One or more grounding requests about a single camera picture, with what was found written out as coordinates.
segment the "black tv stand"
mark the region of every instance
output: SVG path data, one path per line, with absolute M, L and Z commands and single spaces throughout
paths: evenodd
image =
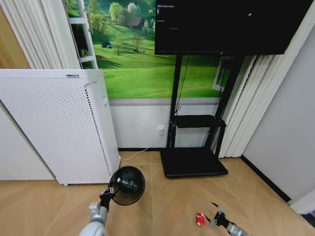
M 176 55 L 171 109 L 167 131 L 166 149 L 161 151 L 164 174 L 169 178 L 193 176 L 226 175 L 227 169 L 219 161 L 219 152 L 223 140 L 225 122 L 222 120 L 227 102 L 232 93 L 236 78 L 244 61 L 244 56 L 235 57 L 222 97 L 214 116 L 194 115 L 177 116 L 175 107 L 180 79 L 183 55 Z M 209 127 L 207 141 L 204 147 L 175 147 L 176 128 Z M 219 131 L 216 152 L 210 149 L 217 130 Z

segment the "perforated panel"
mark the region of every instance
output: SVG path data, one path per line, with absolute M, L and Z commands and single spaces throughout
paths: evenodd
M 59 183 L 110 178 L 89 90 L 80 80 L 1 81 L 0 98 Z

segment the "red ball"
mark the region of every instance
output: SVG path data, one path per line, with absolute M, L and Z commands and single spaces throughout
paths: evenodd
M 205 225 L 205 217 L 202 213 L 198 213 L 196 215 L 196 223 L 200 227 L 203 227 Z

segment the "television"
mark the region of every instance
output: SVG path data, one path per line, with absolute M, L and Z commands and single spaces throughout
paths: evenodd
M 155 54 L 283 54 L 313 0 L 157 0 Z

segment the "parquet floor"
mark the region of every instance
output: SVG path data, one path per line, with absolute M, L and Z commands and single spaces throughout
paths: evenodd
M 128 158 L 133 152 L 121 152 Z M 277 196 L 241 159 L 222 159 L 223 177 L 167 179 L 158 152 L 143 152 L 121 165 L 134 165 L 145 179 L 142 198 L 131 206 L 110 204 L 107 236 L 228 236 L 223 227 L 199 228 L 197 212 L 226 217 L 256 236 L 315 236 L 315 230 Z M 89 221 L 88 206 L 105 185 L 55 181 L 0 182 L 1 236 L 78 235 Z

